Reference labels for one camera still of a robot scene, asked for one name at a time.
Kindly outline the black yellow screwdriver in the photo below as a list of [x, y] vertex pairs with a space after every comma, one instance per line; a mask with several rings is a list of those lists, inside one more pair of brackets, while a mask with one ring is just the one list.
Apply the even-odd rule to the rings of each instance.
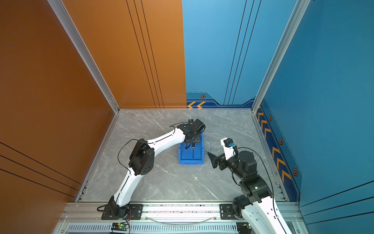
[[192, 148], [192, 153], [191, 153], [191, 157], [192, 157], [192, 159], [194, 159], [194, 149], [195, 149], [195, 143], [192, 143], [192, 144], [191, 144], [191, 148]]

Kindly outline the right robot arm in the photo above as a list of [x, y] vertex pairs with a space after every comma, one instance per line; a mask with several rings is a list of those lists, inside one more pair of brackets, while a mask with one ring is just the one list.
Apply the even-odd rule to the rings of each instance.
[[280, 214], [273, 196], [273, 186], [257, 172], [257, 162], [253, 152], [238, 152], [235, 148], [216, 156], [207, 153], [212, 167], [220, 170], [229, 169], [232, 175], [241, 180], [238, 185], [242, 195], [234, 198], [232, 207], [235, 216], [243, 219], [256, 234], [291, 234], [284, 218]]

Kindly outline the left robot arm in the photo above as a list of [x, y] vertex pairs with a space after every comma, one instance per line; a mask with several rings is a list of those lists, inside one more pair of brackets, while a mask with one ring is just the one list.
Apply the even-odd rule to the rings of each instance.
[[154, 139], [138, 139], [130, 154], [127, 174], [118, 191], [109, 202], [97, 208], [102, 213], [102, 220], [130, 219], [129, 203], [131, 196], [143, 176], [154, 167], [154, 159], [166, 149], [184, 143], [191, 147], [200, 139], [206, 126], [199, 119], [173, 125], [173, 130]]

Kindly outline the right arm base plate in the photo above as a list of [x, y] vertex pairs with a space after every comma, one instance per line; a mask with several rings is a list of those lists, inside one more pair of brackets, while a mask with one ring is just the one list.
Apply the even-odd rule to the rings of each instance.
[[232, 203], [224, 203], [219, 205], [220, 208], [220, 218], [222, 220], [240, 220], [243, 219], [240, 215], [238, 215]]

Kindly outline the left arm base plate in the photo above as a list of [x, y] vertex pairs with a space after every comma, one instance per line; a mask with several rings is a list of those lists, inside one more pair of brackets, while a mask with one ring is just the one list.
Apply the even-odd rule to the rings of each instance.
[[109, 204], [98, 207], [98, 211], [102, 212], [102, 220], [140, 220], [143, 212], [143, 204], [128, 204], [118, 208], [116, 212], [112, 210]]

